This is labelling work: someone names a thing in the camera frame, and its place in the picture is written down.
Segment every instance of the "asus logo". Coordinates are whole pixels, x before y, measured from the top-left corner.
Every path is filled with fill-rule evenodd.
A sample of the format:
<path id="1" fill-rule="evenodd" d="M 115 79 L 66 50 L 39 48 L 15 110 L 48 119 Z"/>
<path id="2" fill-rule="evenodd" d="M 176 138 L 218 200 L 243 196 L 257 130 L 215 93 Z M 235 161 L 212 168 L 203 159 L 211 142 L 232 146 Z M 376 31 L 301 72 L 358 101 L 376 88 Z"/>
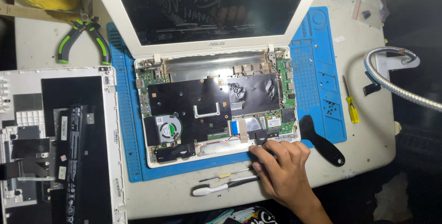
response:
<path id="1" fill-rule="evenodd" d="M 213 42 L 211 44 L 209 44 L 209 46 L 215 46 L 215 45 L 224 45 L 225 42 Z"/>

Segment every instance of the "fingernail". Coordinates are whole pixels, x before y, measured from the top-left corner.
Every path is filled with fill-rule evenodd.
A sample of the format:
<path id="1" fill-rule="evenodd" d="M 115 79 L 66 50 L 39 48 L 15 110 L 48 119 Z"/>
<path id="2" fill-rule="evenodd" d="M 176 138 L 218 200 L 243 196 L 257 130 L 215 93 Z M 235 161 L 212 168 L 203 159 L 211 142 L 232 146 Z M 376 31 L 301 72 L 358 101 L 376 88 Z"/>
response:
<path id="1" fill-rule="evenodd" d="M 255 171 L 261 171 L 261 166 L 253 165 L 253 169 L 255 169 Z"/>

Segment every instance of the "laptop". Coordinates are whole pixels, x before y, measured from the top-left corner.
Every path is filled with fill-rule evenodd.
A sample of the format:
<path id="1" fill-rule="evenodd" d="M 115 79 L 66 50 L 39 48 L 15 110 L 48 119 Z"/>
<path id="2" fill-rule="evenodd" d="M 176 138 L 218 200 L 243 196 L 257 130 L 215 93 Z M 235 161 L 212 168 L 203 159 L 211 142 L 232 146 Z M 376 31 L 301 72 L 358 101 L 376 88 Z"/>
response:
<path id="1" fill-rule="evenodd" d="M 288 44 L 313 0 L 102 1 L 136 59 L 149 167 L 301 140 Z"/>
<path id="2" fill-rule="evenodd" d="M 3 223 L 127 223 L 115 69 L 0 72 Z"/>

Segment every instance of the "yellow screwdriver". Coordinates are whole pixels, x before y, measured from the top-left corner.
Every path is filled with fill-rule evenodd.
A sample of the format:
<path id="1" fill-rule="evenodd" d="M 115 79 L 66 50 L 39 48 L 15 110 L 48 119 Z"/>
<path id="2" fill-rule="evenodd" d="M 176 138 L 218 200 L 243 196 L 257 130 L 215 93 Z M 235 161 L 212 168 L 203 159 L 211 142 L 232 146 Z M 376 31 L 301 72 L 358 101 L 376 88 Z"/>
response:
<path id="1" fill-rule="evenodd" d="M 358 111 L 353 105 L 353 97 L 350 97 L 350 94 L 348 93 L 347 82 L 345 81 L 344 75 L 342 76 L 342 80 L 344 81 L 345 91 L 347 92 L 347 97 L 345 98 L 345 100 L 348 103 L 348 111 L 350 112 L 351 123 L 359 123 Z"/>

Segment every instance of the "wire cutters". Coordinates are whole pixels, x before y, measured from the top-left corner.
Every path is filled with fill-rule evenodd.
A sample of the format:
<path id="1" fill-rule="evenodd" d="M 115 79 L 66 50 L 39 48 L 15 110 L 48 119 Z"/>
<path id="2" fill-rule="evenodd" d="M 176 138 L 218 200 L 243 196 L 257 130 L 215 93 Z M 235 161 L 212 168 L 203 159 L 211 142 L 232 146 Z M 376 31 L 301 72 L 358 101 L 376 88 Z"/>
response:
<path id="1" fill-rule="evenodd" d="M 71 21 L 74 24 L 74 28 L 69 31 L 63 41 L 61 41 L 60 46 L 58 46 L 58 62 L 69 63 L 69 51 L 71 50 L 72 45 L 81 35 L 83 30 L 87 30 L 92 35 L 93 39 L 97 40 L 97 43 L 101 47 L 101 63 L 110 66 L 111 53 L 108 44 L 98 32 L 98 29 L 100 29 L 100 24 L 97 23 L 99 18 L 92 16 L 92 0 L 87 6 L 87 12 L 84 9 L 83 1 L 80 0 L 80 17 L 81 19 L 78 19 L 77 21 Z"/>

